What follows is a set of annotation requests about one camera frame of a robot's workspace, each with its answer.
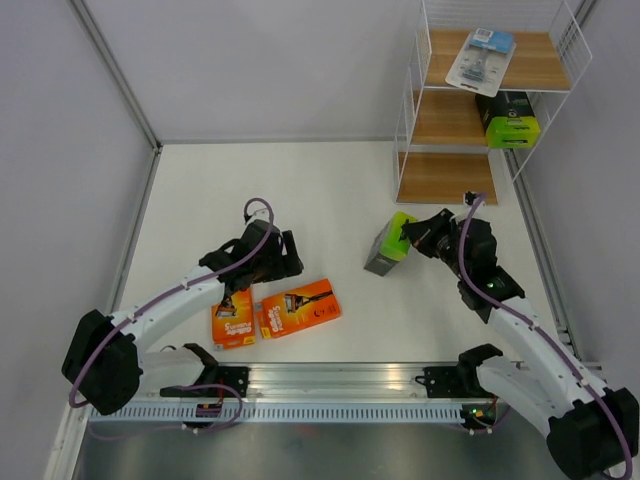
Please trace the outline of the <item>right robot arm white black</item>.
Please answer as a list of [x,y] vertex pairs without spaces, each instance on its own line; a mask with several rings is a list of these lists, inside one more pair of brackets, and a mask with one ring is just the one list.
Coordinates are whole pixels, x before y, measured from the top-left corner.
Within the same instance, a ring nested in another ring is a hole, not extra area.
[[520,371],[497,347],[480,345],[459,356],[459,388],[504,400],[541,434],[568,478],[606,474],[616,465],[631,478],[639,453],[638,400],[626,388],[609,387],[540,325],[523,288],[498,263],[490,224],[473,216],[459,220],[444,209],[404,222],[401,237],[453,272],[463,303],[525,363]]

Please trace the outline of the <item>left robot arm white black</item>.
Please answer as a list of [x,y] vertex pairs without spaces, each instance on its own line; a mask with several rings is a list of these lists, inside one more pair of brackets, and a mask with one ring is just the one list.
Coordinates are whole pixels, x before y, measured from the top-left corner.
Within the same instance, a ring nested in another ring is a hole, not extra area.
[[218,361],[196,343],[154,352],[152,346],[196,313],[258,283],[303,271],[291,231],[264,220],[205,254],[178,283],[157,297],[108,315],[94,309],[79,321],[62,364],[69,404],[109,415],[142,391],[163,397],[215,394]]

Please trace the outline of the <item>blue clear razor blister pack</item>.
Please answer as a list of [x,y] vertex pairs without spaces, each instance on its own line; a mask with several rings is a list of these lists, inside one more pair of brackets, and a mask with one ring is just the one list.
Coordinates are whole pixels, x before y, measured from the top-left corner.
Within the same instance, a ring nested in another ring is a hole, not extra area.
[[467,36],[445,82],[455,88],[494,98],[516,48],[513,34],[478,27]]

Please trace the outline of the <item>green black razor box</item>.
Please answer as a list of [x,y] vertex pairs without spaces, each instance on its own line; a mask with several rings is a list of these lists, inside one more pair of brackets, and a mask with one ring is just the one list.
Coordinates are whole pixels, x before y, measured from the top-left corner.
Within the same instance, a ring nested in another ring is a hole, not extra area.
[[540,126],[526,92],[498,91],[495,97],[475,95],[475,104],[491,149],[529,149]]
[[370,273],[384,277],[407,256],[410,242],[403,226],[418,219],[402,211],[397,211],[375,237],[364,264]]

